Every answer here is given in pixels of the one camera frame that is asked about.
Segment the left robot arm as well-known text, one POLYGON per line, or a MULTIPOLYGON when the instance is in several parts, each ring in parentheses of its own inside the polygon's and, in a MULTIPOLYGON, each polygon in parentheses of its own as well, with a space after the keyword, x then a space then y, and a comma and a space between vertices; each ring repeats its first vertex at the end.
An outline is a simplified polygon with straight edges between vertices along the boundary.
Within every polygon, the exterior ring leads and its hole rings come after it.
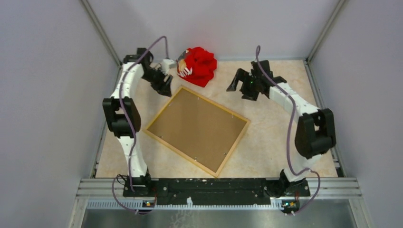
POLYGON ((120 142, 127 162, 123 193, 126 197, 150 196, 155 191, 138 141, 142 120, 134 97, 142 79, 158 94, 171 97, 173 76, 169 71, 176 62, 167 57, 153 67, 153 60, 153 54, 146 48, 138 48, 136 54, 125 56, 115 90, 102 101, 107 127, 120 142))

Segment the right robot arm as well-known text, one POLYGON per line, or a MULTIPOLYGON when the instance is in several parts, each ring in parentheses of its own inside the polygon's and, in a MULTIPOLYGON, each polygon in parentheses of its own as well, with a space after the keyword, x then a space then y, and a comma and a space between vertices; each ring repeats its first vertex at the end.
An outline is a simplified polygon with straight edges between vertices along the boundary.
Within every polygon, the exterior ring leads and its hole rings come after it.
POLYGON ((302 98, 281 76, 273 76, 269 61, 252 61, 251 70, 239 68, 227 91, 237 89, 242 83, 242 98, 256 101, 260 94, 277 103, 290 114, 288 124, 286 157, 287 167, 279 179, 270 183, 266 193, 272 197, 291 196, 298 185, 313 173, 313 166, 336 145, 333 112, 320 109, 302 98))

